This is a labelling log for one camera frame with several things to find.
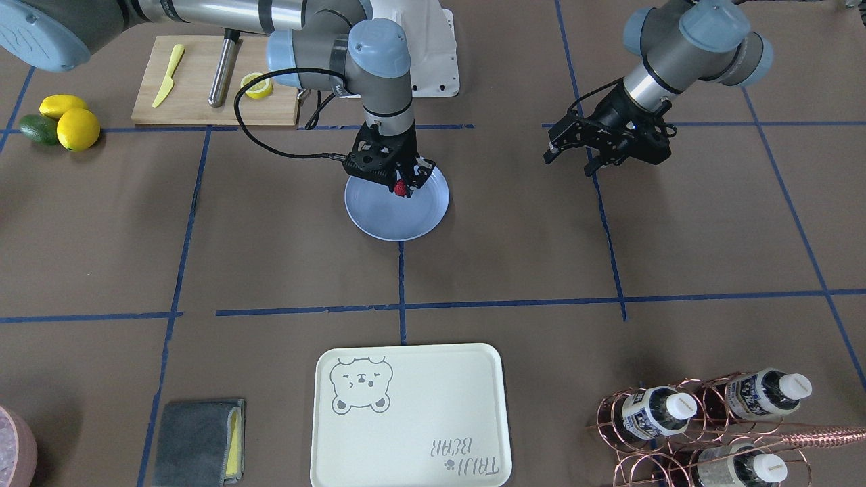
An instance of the light blue joint cap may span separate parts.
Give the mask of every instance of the light blue joint cap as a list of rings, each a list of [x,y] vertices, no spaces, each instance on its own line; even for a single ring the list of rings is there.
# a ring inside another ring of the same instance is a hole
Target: light blue joint cap
[[[772,50],[772,44],[770,41],[767,41],[761,34],[758,34],[761,42],[764,43],[764,52],[760,55],[760,61],[758,61],[758,67],[749,75],[748,78],[743,80],[741,83],[736,84],[734,86],[737,87],[746,87],[751,85],[752,83],[757,83],[760,81],[767,73],[770,72],[770,68],[772,67],[772,59],[775,56]]]
[[[633,55],[641,55],[641,35],[643,34],[643,23],[653,9],[640,9],[631,14],[629,21],[625,23],[623,30],[623,45]]]
[[[0,0],[0,46],[35,68],[62,73],[90,61],[66,26],[17,0]]]
[[[680,32],[699,49],[726,53],[743,42],[752,25],[730,0],[701,0],[680,17]]]
[[[265,56],[268,58],[268,69],[297,68],[294,61],[294,45],[292,43],[292,30],[277,30],[268,39],[268,48]],[[295,88],[301,86],[301,78],[298,75],[280,75],[274,78],[281,85]]]
[[[367,14],[368,19],[373,18],[373,4],[370,3],[370,0],[358,0],[361,3],[361,6],[364,7],[364,13]]]
[[[361,69],[380,78],[399,78],[412,61],[406,33],[386,18],[364,20],[349,31],[349,55]]]

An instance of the white bottle cap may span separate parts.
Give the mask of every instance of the white bottle cap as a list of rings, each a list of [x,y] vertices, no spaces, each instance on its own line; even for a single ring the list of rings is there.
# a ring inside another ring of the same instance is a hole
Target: white bottle cap
[[[752,469],[758,478],[771,484],[788,478],[788,465],[785,464],[785,460],[772,453],[757,455],[753,460]]]
[[[811,382],[801,373],[789,373],[782,376],[779,379],[779,389],[786,397],[794,400],[811,396]]]
[[[668,414],[677,419],[690,419],[698,412],[695,398],[686,393],[671,394],[664,405],[668,408]]]

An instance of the lemon slice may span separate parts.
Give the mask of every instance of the lemon slice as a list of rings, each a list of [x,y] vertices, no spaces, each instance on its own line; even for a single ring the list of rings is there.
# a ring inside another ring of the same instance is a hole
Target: lemon slice
[[[247,83],[253,81],[255,78],[262,76],[262,73],[250,73],[243,77],[241,80],[241,86],[247,86]],[[271,79],[268,78],[265,81],[259,81],[252,87],[247,90],[247,96],[250,98],[260,99],[264,98],[274,92],[274,83],[271,82]]]

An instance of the pink bowl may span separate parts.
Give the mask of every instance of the pink bowl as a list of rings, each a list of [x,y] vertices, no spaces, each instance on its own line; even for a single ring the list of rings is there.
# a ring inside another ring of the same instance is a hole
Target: pink bowl
[[[12,476],[9,487],[28,487],[36,470],[36,439],[27,423],[14,412],[0,406],[0,416],[9,418],[12,431],[15,434],[17,448],[15,463],[12,464]]]

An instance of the yellow knife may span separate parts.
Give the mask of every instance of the yellow knife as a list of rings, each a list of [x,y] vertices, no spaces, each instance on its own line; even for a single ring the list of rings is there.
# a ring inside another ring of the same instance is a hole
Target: yellow knife
[[[174,80],[171,77],[174,75],[174,70],[178,68],[178,63],[180,62],[180,58],[184,55],[185,50],[186,48],[183,44],[175,44],[174,48],[171,49],[171,59],[168,61],[168,69],[165,71],[163,84],[159,87],[159,93],[157,93],[156,99],[153,100],[152,106],[154,108],[158,107],[171,92],[171,89],[174,88]]]

